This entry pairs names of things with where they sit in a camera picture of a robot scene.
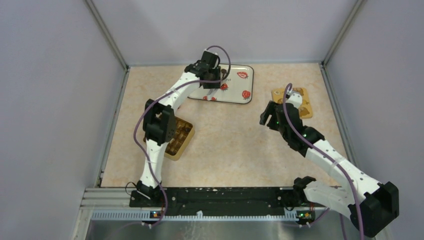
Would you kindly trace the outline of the metal tongs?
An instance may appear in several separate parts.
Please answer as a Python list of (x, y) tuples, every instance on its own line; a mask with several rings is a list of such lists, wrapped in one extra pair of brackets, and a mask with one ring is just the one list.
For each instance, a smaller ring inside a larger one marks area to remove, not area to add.
[(212, 101), (214, 98), (214, 95), (216, 94), (216, 92), (218, 91), (218, 88), (214, 88), (214, 89), (210, 89), (208, 91), (208, 93), (206, 94), (206, 100), (207, 101)]

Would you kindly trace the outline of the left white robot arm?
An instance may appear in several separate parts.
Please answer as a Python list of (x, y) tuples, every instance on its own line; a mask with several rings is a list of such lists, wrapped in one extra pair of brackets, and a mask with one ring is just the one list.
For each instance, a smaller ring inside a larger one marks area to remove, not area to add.
[(160, 202), (161, 170), (166, 148), (177, 131), (175, 113), (186, 98), (203, 87), (217, 88), (222, 81), (221, 59), (217, 53), (204, 50), (201, 58), (189, 64), (182, 75), (163, 95), (149, 99), (138, 126), (142, 126), (146, 147), (144, 169), (136, 184), (135, 194), (149, 207)]

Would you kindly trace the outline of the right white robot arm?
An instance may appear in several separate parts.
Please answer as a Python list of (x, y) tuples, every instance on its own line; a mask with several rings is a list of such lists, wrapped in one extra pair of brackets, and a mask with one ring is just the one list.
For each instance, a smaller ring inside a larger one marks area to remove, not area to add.
[(363, 236), (376, 237), (399, 216), (399, 189), (390, 181), (381, 183), (358, 169), (323, 134), (304, 125), (298, 110), (301, 101), (301, 95), (295, 93), (284, 103), (269, 101), (259, 123), (278, 131), (292, 150), (340, 186), (335, 188), (309, 176), (297, 178), (294, 202), (299, 206), (321, 204), (349, 218)]

